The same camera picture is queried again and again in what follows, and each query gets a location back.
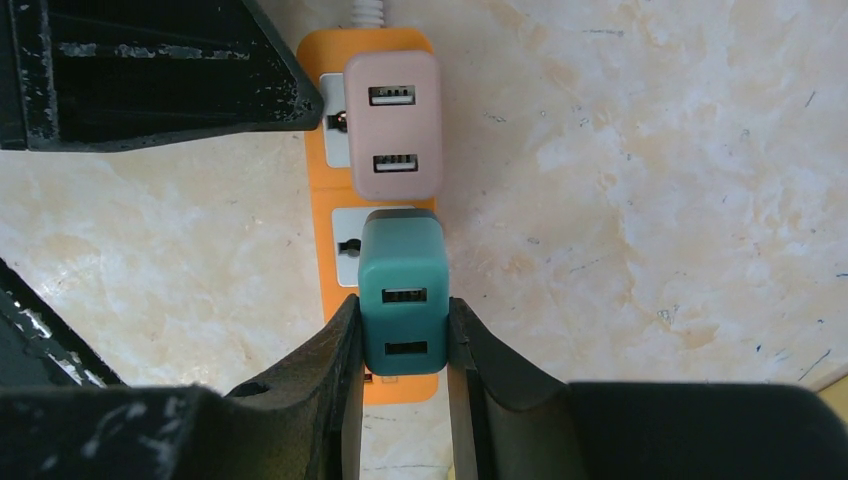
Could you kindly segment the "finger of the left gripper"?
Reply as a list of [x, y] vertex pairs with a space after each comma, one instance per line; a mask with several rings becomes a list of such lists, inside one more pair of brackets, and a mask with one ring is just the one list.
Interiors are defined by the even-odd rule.
[[1, 146], [124, 152], [316, 128], [323, 98], [256, 1], [1, 5]]
[[1, 263], [1, 385], [91, 386], [124, 381], [5, 262]]

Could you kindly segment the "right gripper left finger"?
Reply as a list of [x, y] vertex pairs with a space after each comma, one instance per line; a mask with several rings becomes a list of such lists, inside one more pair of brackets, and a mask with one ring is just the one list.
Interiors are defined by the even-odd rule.
[[285, 358], [219, 394], [171, 387], [1, 392], [5, 479], [356, 479], [359, 300]]

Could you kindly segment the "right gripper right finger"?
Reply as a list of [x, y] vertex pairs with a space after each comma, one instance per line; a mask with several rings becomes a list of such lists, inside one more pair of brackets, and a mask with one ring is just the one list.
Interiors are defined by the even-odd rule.
[[847, 428], [814, 392], [738, 383], [565, 383], [450, 302], [460, 479], [843, 479]]

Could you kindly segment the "teal charger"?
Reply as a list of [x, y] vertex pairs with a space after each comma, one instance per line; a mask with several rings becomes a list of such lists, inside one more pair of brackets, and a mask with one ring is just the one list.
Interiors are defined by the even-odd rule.
[[427, 209], [380, 209], [362, 232], [358, 269], [364, 358], [379, 376], [433, 374], [447, 364], [449, 265]]

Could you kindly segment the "orange power strip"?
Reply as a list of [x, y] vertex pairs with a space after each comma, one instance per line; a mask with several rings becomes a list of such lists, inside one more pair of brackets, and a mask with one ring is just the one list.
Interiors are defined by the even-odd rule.
[[417, 29], [376, 28], [364, 19], [353, 28], [317, 30], [300, 42], [296, 58], [324, 99], [320, 126], [304, 134], [314, 225], [319, 285], [324, 319], [330, 320], [341, 303], [358, 292], [358, 245], [367, 216], [379, 208], [436, 208], [431, 198], [411, 203], [369, 202], [352, 183], [347, 135], [328, 127], [343, 114], [346, 103], [343, 70], [356, 54], [394, 50], [433, 51]]

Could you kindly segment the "pink brown charger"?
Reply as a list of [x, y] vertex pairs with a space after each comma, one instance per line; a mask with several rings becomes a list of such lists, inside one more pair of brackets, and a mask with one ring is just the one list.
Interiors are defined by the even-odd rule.
[[443, 170], [440, 68], [422, 50], [361, 53], [343, 71], [354, 189], [369, 201], [434, 197]]

